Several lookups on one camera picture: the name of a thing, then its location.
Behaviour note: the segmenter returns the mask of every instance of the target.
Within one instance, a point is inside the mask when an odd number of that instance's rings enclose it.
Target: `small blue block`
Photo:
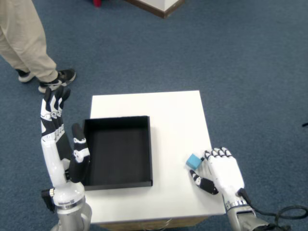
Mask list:
[[[200,158],[192,154],[186,161],[186,164],[193,170],[196,170],[200,166],[201,160]]]

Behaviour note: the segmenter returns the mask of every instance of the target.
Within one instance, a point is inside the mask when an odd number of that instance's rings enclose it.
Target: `white table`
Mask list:
[[[193,184],[185,162],[210,150],[199,91],[96,95],[91,118],[149,116],[153,186],[86,191],[92,223],[187,218],[225,213],[222,197]],[[208,176],[207,168],[199,173]]]

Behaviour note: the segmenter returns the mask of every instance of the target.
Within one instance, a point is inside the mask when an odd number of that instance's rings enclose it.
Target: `black tray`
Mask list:
[[[150,118],[86,119],[90,165],[86,190],[152,186]]]

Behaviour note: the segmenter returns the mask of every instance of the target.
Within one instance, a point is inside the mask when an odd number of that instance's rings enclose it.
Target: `robotic hand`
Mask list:
[[[228,149],[205,151],[201,160],[207,164],[213,181],[200,177],[193,170],[190,170],[191,176],[196,185],[208,193],[215,195],[221,192],[234,231],[272,230],[267,222],[256,217],[252,207],[241,196],[244,190],[243,177]]]
[[[41,145],[47,170],[54,188],[42,191],[42,197],[51,211],[57,208],[59,223],[52,231],[87,231],[92,211],[85,202],[84,186],[90,153],[79,124],[72,126],[72,151],[62,120],[62,109],[70,90],[60,87],[51,96],[47,89],[41,105]]]

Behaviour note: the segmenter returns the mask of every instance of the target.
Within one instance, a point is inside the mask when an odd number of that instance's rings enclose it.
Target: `sneaker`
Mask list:
[[[27,83],[30,82],[31,79],[33,79],[33,77],[35,77],[34,74],[32,74],[31,72],[24,72],[22,70],[16,69],[16,71],[18,72],[18,80],[22,83]]]
[[[59,86],[67,86],[76,77],[76,72],[73,69],[58,71],[58,77],[52,82],[40,82],[38,90],[41,93],[45,93],[46,88],[50,88],[51,90],[56,90]]]

